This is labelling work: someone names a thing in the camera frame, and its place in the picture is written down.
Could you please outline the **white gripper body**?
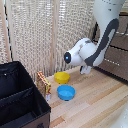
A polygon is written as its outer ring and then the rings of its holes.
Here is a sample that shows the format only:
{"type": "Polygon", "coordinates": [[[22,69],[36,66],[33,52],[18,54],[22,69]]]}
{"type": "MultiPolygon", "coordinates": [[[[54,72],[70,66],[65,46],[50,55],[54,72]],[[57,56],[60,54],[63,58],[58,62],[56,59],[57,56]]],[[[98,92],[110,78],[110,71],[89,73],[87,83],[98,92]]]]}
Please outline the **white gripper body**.
{"type": "Polygon", "coordinates": [[[81,73],[81,74],[89,74],[90,71],[91,71],[91,69],[92,69],[91,66],[87,66],[87,65],[82,66],[82,67],[80,68],[80,73],[81,73]]]}

